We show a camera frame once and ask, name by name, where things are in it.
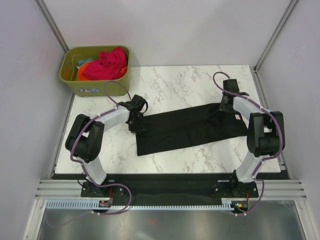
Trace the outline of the black t shirt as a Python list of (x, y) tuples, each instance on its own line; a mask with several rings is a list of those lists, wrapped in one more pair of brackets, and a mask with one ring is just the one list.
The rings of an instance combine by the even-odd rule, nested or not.
[(219, 103), (147, 115), (136, 129), (138, 156), (195, 147), (246, 136), (239, 112), (224, 112)]

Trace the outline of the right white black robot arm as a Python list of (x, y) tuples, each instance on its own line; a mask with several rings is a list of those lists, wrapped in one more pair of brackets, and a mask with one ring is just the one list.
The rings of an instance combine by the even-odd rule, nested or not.
[(264, 162), (277, 158), (285, 147), (284, 116), (279, 111), (270, 111), (245, 92), (239, 92), (236, 79), (223, 81), (223, 94), (220, 110), (240, 113), (248, 120), (246, 145), (248, 152), (241, 165), (233, 171), (229, 181), (229, 191), (235, 197), (246, 192), (257, 196), (256, 176)]

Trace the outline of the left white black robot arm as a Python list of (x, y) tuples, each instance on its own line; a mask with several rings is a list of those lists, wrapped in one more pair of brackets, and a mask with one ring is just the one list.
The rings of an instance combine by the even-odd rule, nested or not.
[(70, 151), (71, 161), (81, 165), (86, 178), (93, 183), (92, 191), (99, 197), (110, 191), (110, 185), (105, 181), (108, 174), (99, 159), (104, 133), (120, 124), (128, 124), (133, 134), (141, 133), (145, 129), (143, 109), (148, 107), (142, 96), (134, 95), (131, 100), (119, 102), (94, 117), (79, 114), (75, 118), (65, 148)]

